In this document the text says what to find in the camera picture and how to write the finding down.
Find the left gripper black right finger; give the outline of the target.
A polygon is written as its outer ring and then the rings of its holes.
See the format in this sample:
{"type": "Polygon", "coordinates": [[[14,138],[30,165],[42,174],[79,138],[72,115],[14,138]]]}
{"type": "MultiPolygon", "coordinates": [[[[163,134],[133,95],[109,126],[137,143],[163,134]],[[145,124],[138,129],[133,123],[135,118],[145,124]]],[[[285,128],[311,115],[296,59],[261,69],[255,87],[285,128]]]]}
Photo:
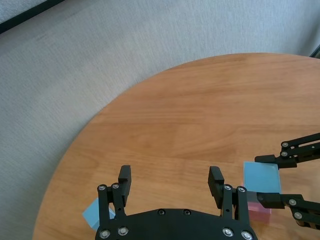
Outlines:
{"type": "Polygon", "coordinates": [[[247,189],[244,186],[233,188],[225,184],[222,172],[217,166],[209,167],[208,186],[220,210],[220,217],[250,224],[247,189]]]}

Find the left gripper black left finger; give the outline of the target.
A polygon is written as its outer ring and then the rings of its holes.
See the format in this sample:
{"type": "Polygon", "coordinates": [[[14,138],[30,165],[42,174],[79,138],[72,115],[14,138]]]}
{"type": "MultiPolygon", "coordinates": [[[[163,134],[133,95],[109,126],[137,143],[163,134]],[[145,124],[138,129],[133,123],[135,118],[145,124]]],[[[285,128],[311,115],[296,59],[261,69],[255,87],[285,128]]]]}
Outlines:
{"type": "Polygon", "coordinates": [[[114,206],[115,217],[113,220],[121,220],[126,217],[125,207],[130,193],[131,182],[131,166],[123,165],[116,183],[111,186],[101,184],[97,187],[100,227],[106,227],[111,221],[109,204],[114,206]]]}

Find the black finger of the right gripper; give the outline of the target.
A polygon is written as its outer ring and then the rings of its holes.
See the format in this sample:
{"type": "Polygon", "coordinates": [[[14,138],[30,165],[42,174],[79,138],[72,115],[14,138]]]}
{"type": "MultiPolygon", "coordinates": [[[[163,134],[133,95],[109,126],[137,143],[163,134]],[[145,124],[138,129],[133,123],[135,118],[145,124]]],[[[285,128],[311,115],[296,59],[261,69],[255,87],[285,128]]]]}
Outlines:
{"type": "Polygon", "coordinates": [[[256,156],[256,163],[276,164],[278,168],[296,168],[297,164],[320,158],[320,134],[286,140],[281,143],[279,156],[256,156]]]}
{"type": "Polygon", "coordinates": [[[320,203],[304,200],[301,194],[256,193],[265,209],[290,208],[296,223],[305,228],[320,228],[320,203]]]}

